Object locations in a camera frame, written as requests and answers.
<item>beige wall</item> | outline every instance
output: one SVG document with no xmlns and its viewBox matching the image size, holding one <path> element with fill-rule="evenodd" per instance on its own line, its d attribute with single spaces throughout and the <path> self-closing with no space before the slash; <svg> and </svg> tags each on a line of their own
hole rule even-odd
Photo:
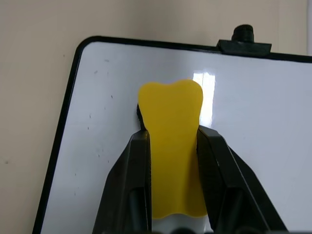
<svg viewBox="0 0 312 234">
<path fill-rule="evenodd" d="M 242 23 L 306 54 L 306 0 L 0 0 L 0 233 L 31 233 L 75 48 L 104 35 L 216 45 Z"/>
</svg>

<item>whiteboard frame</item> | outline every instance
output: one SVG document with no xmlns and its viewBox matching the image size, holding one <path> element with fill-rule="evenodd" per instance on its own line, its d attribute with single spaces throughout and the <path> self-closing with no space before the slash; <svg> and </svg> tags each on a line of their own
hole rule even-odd
<svg viewBox="0 0 312 234">
<path fill-rule="evenodd" d="M 93 36 L 85 39 L 77 47 L 71 71 L 68 78 L 68 83 L 65 91 L 65 96 L 58 120 L 58 126 L 54 138 L 53 147 L 51 150 L 51 156 L 48 163 L 48 169 L 45 176 L 41 198 L 37 210 L 37 215 L 34 223 L 33 234 L 40 234 L 43 220 L 45 216 L 45 211 L 49 199 L 49 194 L 51 190 L 51 185 L 53 182 L 54 172 L 59 156 L 59 149 L 62 141 L 62 136 L 67 120 L 67 114 L 70 107 L 71 97 L 73 89 L 75 86 L 76 75 L 79 68 L 80 58 L 84 48 L 93 42 L 106 42 L 106 43 L 117 43 L 117 44 L 127 44 L 127 45 L 138 45 L 138 46 L 147 46 L 147 47 L 156 47 L 156 48 L 165 48 L 165 49 L 174 49 L 174 50 L 186 50 L 186 51 L 195 51 L 195 52 L 204 52 L 204 53 L 216 53 L 223 54 L 218 47 L 214 46 L 203 46 L 203 45 L 192 45 L 192 44 L 182 44 L 182 43 L 171 43 L 171 42 L 161 42 L 161 41 L 150 41 L 150 40 L 138 40 L 138 39 L 124 39 L 124 38 L 113 38 L 113 37 L 102 37 L 102 36 Z M 312 63 L 312 57 L 302 56 L 302 55 L 290 55 L 290 54 L 280 54 L 280 53 L 269 53 L 264 57 L 257 56 L 244 56 L 239 55 L 239 57 L 249 57 L 249 58 L 259 58 L 259 59 L 271 59 L 271 60 L 283 60 L 283 61 L 294 61 L 294 62 L 303 62 L 303 63 Z"/>
</svg>

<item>black frame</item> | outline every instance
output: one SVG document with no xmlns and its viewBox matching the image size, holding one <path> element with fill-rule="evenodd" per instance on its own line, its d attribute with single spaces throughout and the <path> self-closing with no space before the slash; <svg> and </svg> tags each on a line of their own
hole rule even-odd
<svg viewBox="0 0 312 234">
<path fill-rule="evenodd" d="M 70 101 L 76 81 L 77 70 L 79 67 L 79 62 L 81 58 L 82 51 L 84 48 L 93 42 L 106 42 L 106 43 L 117 43 L 117 44 L 128 44 L 128 45 L 139 45 L 139 46 L 148 46 L 156 48 L 165 48 L 165 49 L 175 49 L 175 50 L 187 50 L 187 51 L 196 51 L 204 53 L 216 53 L 224 54 L 220 51 L 218 47 L 214 46 L 203 46 L 203 45 L 192 45 L 192 44 L 182 44 L 182 43 L 171 43 L 171 42 L 161 42 L 161 41 L 149 41 L 149 40 L 138 40 L 138 39 L 124 39 L 124 38 L 112 38 L 112 37 L 102 37 L 102 36 L 93 36 L 85 39 L 77 47 L 72 68 L 69 74 L 69 79 L 65 91 L 64 101 L 61 108 L 58 126 L 54 138 L 54 143 L 51 151 L 51 156 L 48 164 L 47 173 L 45 176 L 41 198 L 39 202 L 39 207 L 36 215 L 36 220 L 34 223 L 33 234 L 40 234 L 42 229 L 42 224 L 44 220 L 44 215 L 46 211 L 46 206 L 49 199 L 49 194 L 52 186 L 52 181 L 54 177 L 54 171 L 59 156 L 59 148 L 64 132 L 64 127 L 67 119 L 67 114 L 70 106 Z M 248 55 L 239 55 L 240 57 L 250 57 L 250 58 L 260 58 L 260 59 L 271 59 L 271 60 L 283 60 L 283 61 L 293 61 L 293 62 L 303 62 L 303 63 L 312 63 L 312 57 L 302 56 L 302 55 L 290 55 L 290 54 L 280 54 L 280 53 L 269 53 L 266 56 L 248 56 Z"/>
</svg>

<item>white board surface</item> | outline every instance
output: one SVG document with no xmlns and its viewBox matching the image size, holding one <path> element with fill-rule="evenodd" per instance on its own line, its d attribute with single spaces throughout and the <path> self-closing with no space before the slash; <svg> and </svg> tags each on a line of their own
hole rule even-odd
<svg viewBox="0 0 312 234">
<path fill-rule="evenodd" d="M 253 169 L 287 228 L 312 230 L 311 74 L 309 63 L 87 45 L 41 233 L 92 233 L 106 177 L 139 130 L 138 89 L 183 78 L 202 85 L 201 124 L 223 135 Z"/>
</svg>

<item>yellow plastic piece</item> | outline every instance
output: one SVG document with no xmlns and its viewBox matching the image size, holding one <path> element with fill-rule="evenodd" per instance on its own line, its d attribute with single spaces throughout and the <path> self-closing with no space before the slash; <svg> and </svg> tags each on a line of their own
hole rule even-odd
<svg viewBox="0 0 312 234">
<path fill-rule="evenodd" d="M 152 218 L 207 214 L 198 174 L 196 134 L 203 101 L 192 80 L 147 83 L 138 103 L 151 141 Z"/>
</svg>

